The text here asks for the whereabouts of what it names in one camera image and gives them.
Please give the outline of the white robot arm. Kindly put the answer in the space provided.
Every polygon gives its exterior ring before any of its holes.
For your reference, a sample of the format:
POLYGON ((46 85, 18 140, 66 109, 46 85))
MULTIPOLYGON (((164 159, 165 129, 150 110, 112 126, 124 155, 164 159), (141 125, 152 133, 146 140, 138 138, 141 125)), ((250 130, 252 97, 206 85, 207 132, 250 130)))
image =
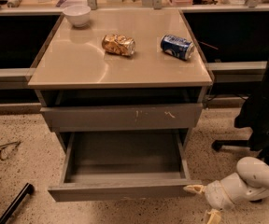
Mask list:
POLYGON ((254 157, 244 157, 231 175, 205 186, 188 185, 183 189, 205 196, 211 206, 211 210, 205 212, 205 224, 220 224, 222 212, 233 209, 236 203, 269 197, 269 165, 254 157))

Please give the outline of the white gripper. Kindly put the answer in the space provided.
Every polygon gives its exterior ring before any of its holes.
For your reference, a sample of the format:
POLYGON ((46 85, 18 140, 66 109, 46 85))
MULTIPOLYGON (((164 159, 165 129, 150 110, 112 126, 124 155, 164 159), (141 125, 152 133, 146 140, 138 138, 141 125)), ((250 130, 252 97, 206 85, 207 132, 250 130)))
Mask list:
POLYGON ((243 199, 244 182, 238 173, 233 173, 221 180, 216 180, 206 187, 204 185, 188 185, 183 188, 192 194, 203 194, 214 209, 205 211, 205 224, 220 224, 221 211, 231 210, 243 199))

